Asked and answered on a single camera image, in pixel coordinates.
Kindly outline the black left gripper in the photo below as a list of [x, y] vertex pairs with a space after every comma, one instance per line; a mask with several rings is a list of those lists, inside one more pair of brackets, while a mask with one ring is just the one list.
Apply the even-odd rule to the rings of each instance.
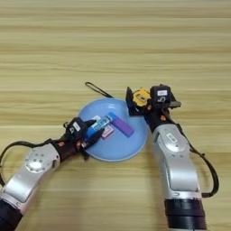
[[[97, 120], [93, 120], [93, 119], [87, 120], [85, 121], [85, 124], [87, 127], [90, 127], [96, 121]], [[58, 152], [60, 156], [60, 160], [62, 162], [66, 161], [68, 158], [78, 153], [83, 156], [84, 160], [87, 160], [89, 158], [89, 155], [87, 154], [85, 149], [87, 149], [88, 147], [96, 143], [100, 139], [103, 132], [104, 130], [101, 129], [97, 131], [96, 133], [94, 133], [93, 135], [91, 135], [89, 138], [84, 139], [83, 141], [82, 140], [70, 140], [69, 138], [65, 138], [64, 136], [62, 136], [58, 140], [53, 140], [52, 145]]]

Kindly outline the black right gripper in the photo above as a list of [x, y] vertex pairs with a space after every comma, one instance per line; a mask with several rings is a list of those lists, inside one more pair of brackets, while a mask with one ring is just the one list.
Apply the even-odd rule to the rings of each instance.
[[181, 102], [171, 93], [170, 103], [152, 104], [148, 102], [145, 106], [138, 106], [134, 102], [134, 94], [130, 88], [126, 89], [125, 101], [130, 116], [143, 116], [145, 122], [149, 125], [150, 130], [154, 131], [160, 125], [173, 124], [170, 110], [180, 107]]

